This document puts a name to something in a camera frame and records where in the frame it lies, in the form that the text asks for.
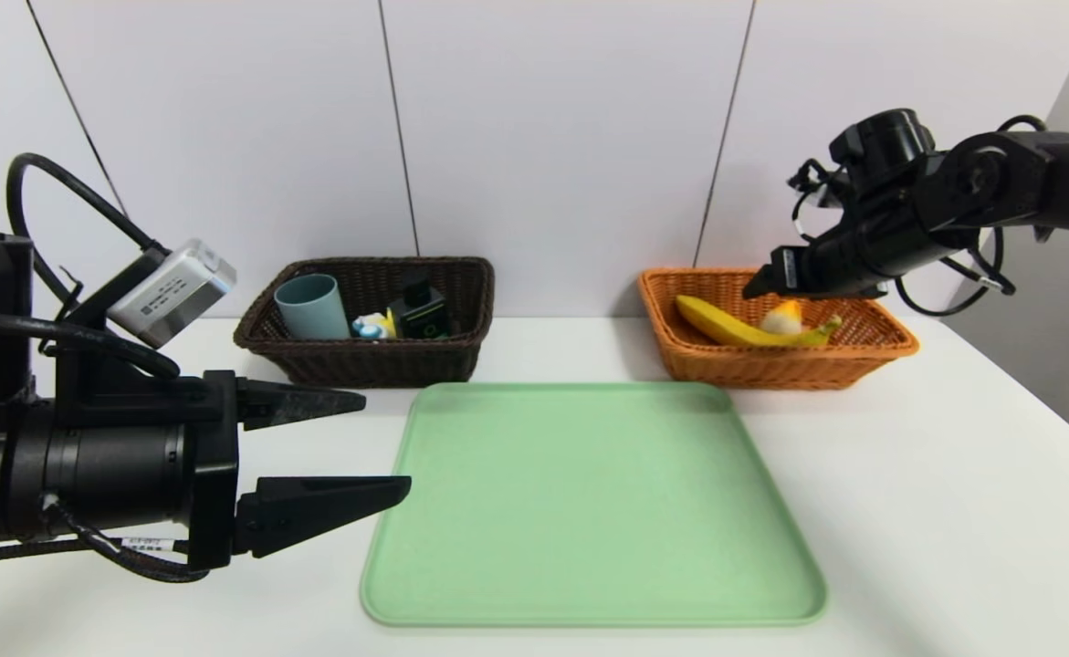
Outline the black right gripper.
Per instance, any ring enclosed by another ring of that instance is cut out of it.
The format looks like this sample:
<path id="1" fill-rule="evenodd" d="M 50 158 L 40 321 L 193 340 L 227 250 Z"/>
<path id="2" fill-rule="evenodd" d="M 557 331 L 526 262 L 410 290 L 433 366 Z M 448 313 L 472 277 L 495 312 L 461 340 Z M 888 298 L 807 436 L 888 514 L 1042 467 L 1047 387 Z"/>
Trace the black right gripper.
<path id="1" fill-rule="evenodd" d="M 771 265 L 761 266 L 742 288 L 743 298 L 763 297 L 773 290 L 804 298 L 871 297 L 871 271 L 859 255 L 859 243 L 871 223 L 871 214 L 845 213 L 838 225 L 808 245 L 776 248 Z"/>

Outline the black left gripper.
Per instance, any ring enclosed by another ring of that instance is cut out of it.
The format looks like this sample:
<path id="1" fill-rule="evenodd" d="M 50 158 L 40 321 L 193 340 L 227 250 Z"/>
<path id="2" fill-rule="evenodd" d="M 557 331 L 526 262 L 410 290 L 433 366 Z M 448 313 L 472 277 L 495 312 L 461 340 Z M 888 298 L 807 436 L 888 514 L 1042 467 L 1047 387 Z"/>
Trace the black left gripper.
<path id="1" fill-rule="evenodd" d="M 238 422 L 262 431 L 362 412 L 366 404 L 358 392 L 238 378 L 231 370 L 170 379 L 140 370 L 83 375 L 55 398 L 43 525 L 127 570 L 213 570 L 233 554 L 292 548 L 396 507 L 412 478 L 259 478 L 236 506 Z M 158 521 L 187 528 L 183 564 L 108 536 Z"/>

